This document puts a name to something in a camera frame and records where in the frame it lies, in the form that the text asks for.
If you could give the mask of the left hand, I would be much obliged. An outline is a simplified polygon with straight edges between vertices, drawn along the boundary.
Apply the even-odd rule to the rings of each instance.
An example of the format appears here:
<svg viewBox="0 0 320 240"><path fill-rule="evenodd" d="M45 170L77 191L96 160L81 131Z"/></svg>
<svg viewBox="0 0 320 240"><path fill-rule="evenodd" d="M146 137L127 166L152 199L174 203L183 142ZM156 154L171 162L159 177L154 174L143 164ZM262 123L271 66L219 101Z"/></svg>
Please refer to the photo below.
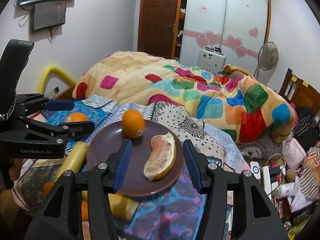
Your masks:
<svg viewBox="0 0 320 240"><path fill-rule="evenodd" d="M16 181L21 174L23 159L14 159L12 167L9 169L10 179Z"/></svg>

